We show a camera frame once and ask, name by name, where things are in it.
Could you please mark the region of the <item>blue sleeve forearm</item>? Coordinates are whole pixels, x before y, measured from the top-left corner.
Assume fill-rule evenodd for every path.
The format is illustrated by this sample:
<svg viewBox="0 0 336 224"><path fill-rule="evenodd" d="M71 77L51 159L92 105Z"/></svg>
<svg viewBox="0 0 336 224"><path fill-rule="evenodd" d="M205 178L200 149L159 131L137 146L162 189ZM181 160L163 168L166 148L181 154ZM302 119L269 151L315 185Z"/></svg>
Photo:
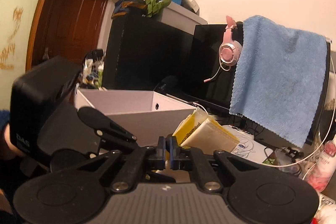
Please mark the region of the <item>blue sleeve forearm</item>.
<svg viewBox="0 0 336 224"><path fill-rule="evenodd" d="M9 110L0 110L0 131L6 128L10 120L10 112Z"/></svg>

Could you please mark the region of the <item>person's left hand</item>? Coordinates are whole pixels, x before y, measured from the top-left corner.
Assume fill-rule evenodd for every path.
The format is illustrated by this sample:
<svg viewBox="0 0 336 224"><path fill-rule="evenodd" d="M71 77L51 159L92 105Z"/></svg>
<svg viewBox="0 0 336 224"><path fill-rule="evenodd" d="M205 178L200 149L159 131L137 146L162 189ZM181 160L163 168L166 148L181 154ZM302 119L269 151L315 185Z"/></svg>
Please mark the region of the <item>person's left hand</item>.
<svg viewBox="0 0 336 224"><path fill-rule="evenodd" d="M3 133L3 138L5 140L5 148L6 151L9 153L9 158L13 158L15 156L23 157L25 154L20 151L15 145L11 143L10 140L10 125L7 124Z"/></svg>

